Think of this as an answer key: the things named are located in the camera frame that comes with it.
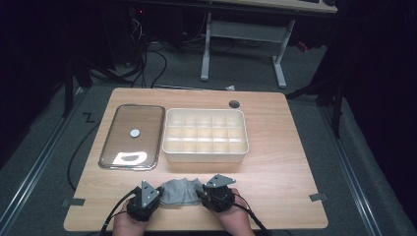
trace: person's right hand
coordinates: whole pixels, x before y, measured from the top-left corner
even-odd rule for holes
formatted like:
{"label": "person's right hand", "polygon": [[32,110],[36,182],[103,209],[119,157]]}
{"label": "person's right hand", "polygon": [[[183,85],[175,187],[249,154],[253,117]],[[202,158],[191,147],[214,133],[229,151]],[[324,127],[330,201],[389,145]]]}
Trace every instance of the person's right hand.
{"label": "person's right hand", "polygon": [[[236,195],[239,195],[237,189],[231,189]],[[246,203],[239,197],[235,197],[235,204],[246,208]],[[254,231],[249,222],[249,214],[238,206],[232,206],[224,212],[210,212],[220,220],[223,228],[233,236],[254,236]]]}

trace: metal desk leg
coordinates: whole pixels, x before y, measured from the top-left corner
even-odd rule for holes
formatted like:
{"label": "metal desk leg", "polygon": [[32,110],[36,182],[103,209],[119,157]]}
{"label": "metal desk leg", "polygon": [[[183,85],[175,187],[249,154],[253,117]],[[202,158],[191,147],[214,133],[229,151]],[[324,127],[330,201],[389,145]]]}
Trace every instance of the metal desk leg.
{"label": "metal desk leg", "polygon": [[278,86],[281,89],[286,88],[286,82],[285,82],[284,74],[282,73],[282,68],[281,68],[281,60],[282,60],[282,56],[284,55],[285,48],[288,44],[289,37],[291,36],[292,29],[294,28],[294,24],[295,24],[294,20],[289,22],[288,28],[286,29],[283,40],[281,42],[281,47],[279,49],[278,55],[272,57],[273,67],[275,68],[275,73],[276,73],[276,79],[278,80]]}
{"label": "metal desk leg", "polygon": [[206,48],[205,54],[203,55],[203,65],[202,65],[202,81],[207,81],[209,79],[209,40],[211,37],[211,13],[208,13],[208,22],[206,29]]}

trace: gray carpet floor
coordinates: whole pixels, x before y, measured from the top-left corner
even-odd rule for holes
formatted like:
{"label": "gray carpet floor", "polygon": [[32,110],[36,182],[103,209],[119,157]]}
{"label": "gray carpet floor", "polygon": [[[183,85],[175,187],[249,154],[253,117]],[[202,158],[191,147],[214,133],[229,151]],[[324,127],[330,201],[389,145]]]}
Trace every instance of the gray carpet floor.
{"label": "gray carpet floor", "polygon": [[[188,44],[190,47],[199,44]],[[167,61],[166,70],[155,83],[156,88],[225,89],[235,86],[236,90],[276,91],[290,93],[306,86],[312,79],[318,63],[326,52],[325,48],[312,49],[305,53],[289,47],[282,61],[283,72],[288,82],[287,89],[277,86],[270,56],[274,45],[256,48],[227,45],[214,46],[211,54],[210,78],[200,81],[202,48],[184,47],[175,49],[156,43],[150,49],[157,50]],[[147,87],[164,67],[162,57],[148,53],[145,69]],[[118,67],[117,73],[129,70]],[[140,88],[142,78],[135,87]],[[74,192],[67,181],[67,169],[72,157],[70,176],[77,185],[89,154],[96,129],[114,88],[122,87],[108,80],[94,79],[94,85],[77,95],[78,107],[61,138],[50,153],[50,159],[40,178],[31,190],[24,207],[8,230],[8,235],[86,235],[88,232],[67,232],[63,222],[67,208],[64,200],[73,197]],[[19,187],[24,182],[42,152],[54,129],[62,120],[64,111],[64,90],[60,89],[54,98],[33,122],[30,132],[14,153],[12,159],[0,172],[0,211],[5,212]],[[347,183],[339,160],[339,150],[328,129],[323,109],[316,106],[313,96],[301,96],[289,100],[290,109],[300,135],[302,145],[310,163],[320,193],[328,199],[323,202],[328,215],[328,227],[321,230],[291,230],[298,235],[369,235]],[[368,198],[370,208],[378,221],[382,235],[417,235],[414,226],[402,211],[395,194],[384,174],[374,160],[365,139],[356,125],[346,101],[340,122],[343,149],[351,161],[353,170]],[[166,232],[149,235],[220,235],[219,232]],[[272,231],[272,235],[287,235]]]}

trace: black tape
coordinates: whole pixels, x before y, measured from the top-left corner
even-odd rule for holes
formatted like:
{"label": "black tape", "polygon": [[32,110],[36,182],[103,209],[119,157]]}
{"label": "black tape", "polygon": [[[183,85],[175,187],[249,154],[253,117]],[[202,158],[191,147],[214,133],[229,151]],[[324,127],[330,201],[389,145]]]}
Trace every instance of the black tape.
{"label": "black tape", "polygon": [[324,202],[328,199],[327,194],[314,194],[314,195],[310,195],[309,197],[310,197],[310,200],[312,202],[315,202],[315,201],[318,201],[318,200]]}
{"label": "black tape", "polygon": [[62,207],[83,206],[85,201],[85,199],[64,200],[64,202],[62,202]]}

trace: person's left hand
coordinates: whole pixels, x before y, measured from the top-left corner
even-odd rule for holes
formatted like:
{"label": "person's left hand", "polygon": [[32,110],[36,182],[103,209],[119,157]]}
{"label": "person's left hand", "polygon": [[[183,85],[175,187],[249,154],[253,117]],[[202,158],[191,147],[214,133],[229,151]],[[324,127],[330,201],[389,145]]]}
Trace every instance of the person's left hand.
{"label": "person's left hand", "polygon": [[123,213],[119,213],[114,218],[113,236],[142,236],[147,228],[147,222],[137,221],[129,216],[126,212],[129,200],[127,200],[122,207]]}

